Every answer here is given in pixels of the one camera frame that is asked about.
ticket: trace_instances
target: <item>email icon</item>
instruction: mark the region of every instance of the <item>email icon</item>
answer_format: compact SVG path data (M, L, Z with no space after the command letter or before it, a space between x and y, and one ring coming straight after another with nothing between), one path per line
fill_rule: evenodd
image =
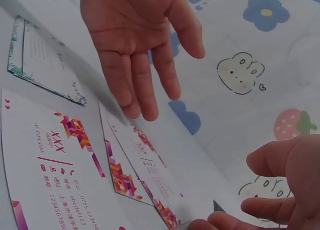
M41 170L42 170L43 172L47 171L44 164L41 164Z

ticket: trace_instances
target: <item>printed card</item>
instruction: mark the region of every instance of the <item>printed card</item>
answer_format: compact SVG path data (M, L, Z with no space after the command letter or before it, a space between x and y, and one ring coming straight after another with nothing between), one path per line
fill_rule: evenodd
M63 43L51 36L45 40L36 25L17 16L10 46L9 72L73 102L86 104L77 76L66 62Z
M129 230L78 119L2 91L2 147L20 230Z
M102 104L100 110L101 118L106 119L102 121L103 129L111 129L116 136L167 226L172 229L188 222L191 219L191 209L146 135L130 123L121 122Z
M101 106L100 114L114 190L129 198L154 205L108 125L106 109Z

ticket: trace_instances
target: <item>hand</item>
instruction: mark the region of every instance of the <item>hand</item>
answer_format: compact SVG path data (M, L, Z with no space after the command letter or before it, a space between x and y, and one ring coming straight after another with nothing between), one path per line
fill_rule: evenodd
M246 199L244 212L277 224L287 230L320 228L320 135L299 136L271 142L247 157L248 166L265 177L286 177L294 195L288 199ZM215 212L207 221L195 220L188 230L262 230L228 214Z
M170 23L191 56L205 55L202 26L187 0L81 0L81 13L109 89L129 118L158 117L148 50L169 98L180 97Z

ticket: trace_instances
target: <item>pink strawberry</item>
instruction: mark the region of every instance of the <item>pink strawberry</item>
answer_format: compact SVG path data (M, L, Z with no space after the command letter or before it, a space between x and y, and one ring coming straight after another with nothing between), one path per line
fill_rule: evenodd
M309 134L311 129L317 130L317 126L311 123L306 111L288 109L277 117L273 133L277 140L286 140L298 135Z

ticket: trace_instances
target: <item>bunny face print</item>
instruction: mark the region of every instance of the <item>bunny face print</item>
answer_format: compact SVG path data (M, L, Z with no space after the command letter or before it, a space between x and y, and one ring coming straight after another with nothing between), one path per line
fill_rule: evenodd
M253 182L242 186L238 194L243 200L253 197L282 199L293 196L286 178L267 178L262 176L258 176ZM270 220L259 220L264 223L264 227L280 227L280 225L275 225Z
M236 94L248 94L262 75L265 67L254 62L250 54L240 52L231 59L224 59L217 65L217 72L223 84Z

